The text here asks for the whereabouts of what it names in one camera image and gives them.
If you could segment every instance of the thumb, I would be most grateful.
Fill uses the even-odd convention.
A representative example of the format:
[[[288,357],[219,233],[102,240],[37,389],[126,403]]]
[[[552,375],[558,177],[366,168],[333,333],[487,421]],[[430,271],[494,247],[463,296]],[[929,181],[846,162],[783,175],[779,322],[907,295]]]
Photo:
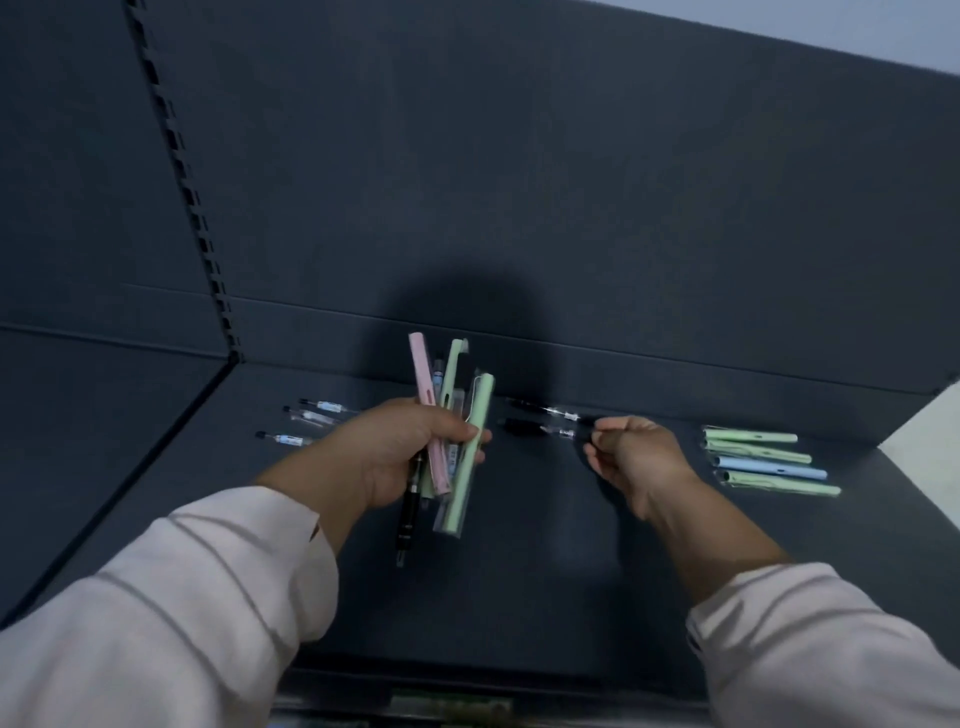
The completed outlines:
[[[434,437],[464,443],[472,440],[478,432],[475,426],[467,424],[448,409],[437,406],[424,406],[423,409],[427,410],[427,425],[430,427],[430,434]]]
[[[623,432],[622,429],[594,430],[593,434],[590,435],[590,441],[601,452],[613,454],[617,443],[623,437]]]

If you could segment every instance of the pen clip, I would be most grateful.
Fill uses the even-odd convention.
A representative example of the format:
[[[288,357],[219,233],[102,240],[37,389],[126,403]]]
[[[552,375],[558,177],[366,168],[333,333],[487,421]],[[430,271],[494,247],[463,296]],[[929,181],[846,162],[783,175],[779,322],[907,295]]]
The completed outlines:
[[[480,377],[483,376],[483,372],[473,375],[473,380],[470,382],[469,390],[469,408],[464,411],[464,419],[469,420],[470,415],[473,414],[473,404],[476,401],[477,396],[477,382],[480,381]]]

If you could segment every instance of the light blue pen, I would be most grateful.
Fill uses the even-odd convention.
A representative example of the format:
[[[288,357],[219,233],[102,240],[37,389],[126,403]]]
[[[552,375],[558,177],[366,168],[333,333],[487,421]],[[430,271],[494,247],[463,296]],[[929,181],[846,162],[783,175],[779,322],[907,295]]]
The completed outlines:
[[[729,471],[746,471],[747,473],[768,473],[770,475],[786,475],[788,477],[806,477],[811,480],[826,480],[827,471],[819,468],[806,468],[802,465],[786,465],[784,463],[770,463],[766,460],[752,460],[749,457],[728,457],[714,455],[713,464]]]

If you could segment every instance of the hand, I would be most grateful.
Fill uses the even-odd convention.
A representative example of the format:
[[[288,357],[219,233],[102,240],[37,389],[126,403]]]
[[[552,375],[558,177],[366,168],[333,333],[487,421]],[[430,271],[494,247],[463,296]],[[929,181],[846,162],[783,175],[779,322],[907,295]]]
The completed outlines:
[[[336,551],[366,510],[389,505],[403,495],[410,460],[431,438],[463,443],[474,435],[476,427],[448,410],[414,400],[390,400],[284,458],[255,482],[318,513]],[[486,430],[481,442],[490,439]],[[476,462],[483,459],[478,450]]]
[[[626,496],[630,509],[644,521],[652,498],[700,481],[674,434],[643,417],[598,420],[584,453],[593,471]]]

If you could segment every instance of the white wall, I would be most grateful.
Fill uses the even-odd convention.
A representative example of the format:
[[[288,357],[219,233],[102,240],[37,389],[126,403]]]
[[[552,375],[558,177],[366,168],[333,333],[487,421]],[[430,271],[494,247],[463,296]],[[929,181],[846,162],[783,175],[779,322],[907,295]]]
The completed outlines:
[[[600,0],[960,74],[960,0]]]
[[[880,446],[960,528],[960,383]]]

